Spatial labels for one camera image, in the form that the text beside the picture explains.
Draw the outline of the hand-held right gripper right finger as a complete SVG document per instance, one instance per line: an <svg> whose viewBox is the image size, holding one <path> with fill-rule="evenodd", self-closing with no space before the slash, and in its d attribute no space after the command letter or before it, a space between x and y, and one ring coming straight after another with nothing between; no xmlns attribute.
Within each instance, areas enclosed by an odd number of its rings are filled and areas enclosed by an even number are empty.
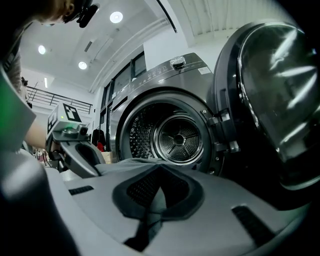
<svg viewBox="0 0 320 256"><path fill-rule="evenodd" d="M310 199L297 192L273 192L269 202L239 184L195 170L155 164L146 170L148 184L161 189L166 205L156 224L149 256L267 256L286 252L306 217Z"/></svg>

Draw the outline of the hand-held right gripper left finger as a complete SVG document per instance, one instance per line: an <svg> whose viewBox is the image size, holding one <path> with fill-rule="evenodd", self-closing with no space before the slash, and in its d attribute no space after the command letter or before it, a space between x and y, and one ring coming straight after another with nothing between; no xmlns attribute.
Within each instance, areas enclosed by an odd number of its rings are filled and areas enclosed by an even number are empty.
<svg viewBox="0 0 320 256"><path fill-rule="evenodd" d="M155 240L142 252L125 244L136 236L139 220L125 217L113 202L113 190L118 184L153 169L152 165L138 166L133 170L71 181L63 181L58 171L49 172L49 188L55 206L80 256L161 254Z"/></svg>

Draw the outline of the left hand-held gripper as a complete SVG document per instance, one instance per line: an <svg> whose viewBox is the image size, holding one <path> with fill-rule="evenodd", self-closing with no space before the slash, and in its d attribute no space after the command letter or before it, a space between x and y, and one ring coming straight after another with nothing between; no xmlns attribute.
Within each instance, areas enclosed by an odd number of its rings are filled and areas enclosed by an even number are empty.
<svg viewBox="0 0 320 256"><path fill-rule="evenodd" d="M105 164L102 152L89 142L88 127L82 121L76 107L59 102L47 120L46 150L52 150L52 144L60 143L65 154L66 167L81 178L100 177L96 168Z"/></svg>

